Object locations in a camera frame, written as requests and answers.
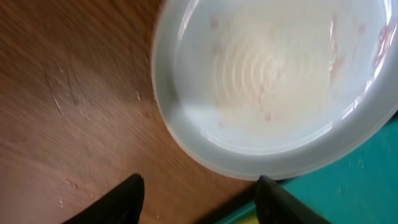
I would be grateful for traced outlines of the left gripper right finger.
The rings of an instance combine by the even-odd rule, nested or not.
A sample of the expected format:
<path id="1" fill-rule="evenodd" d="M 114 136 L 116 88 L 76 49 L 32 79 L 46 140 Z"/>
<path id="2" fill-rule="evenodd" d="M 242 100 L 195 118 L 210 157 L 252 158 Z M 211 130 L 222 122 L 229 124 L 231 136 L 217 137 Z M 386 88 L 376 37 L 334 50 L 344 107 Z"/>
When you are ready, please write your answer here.
<path id="1" fill-rule="evenodd" d="M 254 198 L 259 224 L 329 224 L 267 176 L 260 176 Z"/>

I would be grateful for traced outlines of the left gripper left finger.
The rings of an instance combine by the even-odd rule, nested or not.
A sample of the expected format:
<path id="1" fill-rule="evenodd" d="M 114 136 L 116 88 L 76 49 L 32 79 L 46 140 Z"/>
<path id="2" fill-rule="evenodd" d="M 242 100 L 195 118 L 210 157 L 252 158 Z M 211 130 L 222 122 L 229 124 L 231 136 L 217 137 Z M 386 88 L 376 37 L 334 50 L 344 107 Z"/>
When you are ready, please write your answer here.
<path id="1" fill-rule="evenodd" d="M 64 224 L 139 222 L 145 196 L 144 179 L 133 174 Z"/>

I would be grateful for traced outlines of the yellow plate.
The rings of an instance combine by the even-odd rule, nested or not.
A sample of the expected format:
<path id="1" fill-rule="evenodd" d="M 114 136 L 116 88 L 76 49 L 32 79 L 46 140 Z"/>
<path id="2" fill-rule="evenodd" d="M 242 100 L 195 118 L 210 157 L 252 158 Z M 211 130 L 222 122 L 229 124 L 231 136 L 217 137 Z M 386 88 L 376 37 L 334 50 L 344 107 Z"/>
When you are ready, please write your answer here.
<path id="1" fill-rule="evenodd" d="M 257 215 L 248 215 L 245 217 L 238 218 L 233 221 L 232 224 L 259 224 Z"/>

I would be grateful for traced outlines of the light blue plate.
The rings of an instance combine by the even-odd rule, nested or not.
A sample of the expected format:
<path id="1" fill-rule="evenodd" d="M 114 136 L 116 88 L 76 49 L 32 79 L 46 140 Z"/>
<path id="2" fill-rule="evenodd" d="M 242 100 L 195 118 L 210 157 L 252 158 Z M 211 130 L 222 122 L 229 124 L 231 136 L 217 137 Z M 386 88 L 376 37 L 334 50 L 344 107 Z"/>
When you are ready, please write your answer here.
<path id="1" fill-rule="evenodd" d="M 167 0 L 151 71 L 192 159 L 237 179 L 295 177 L 397 111 L 397 2 Z"/>

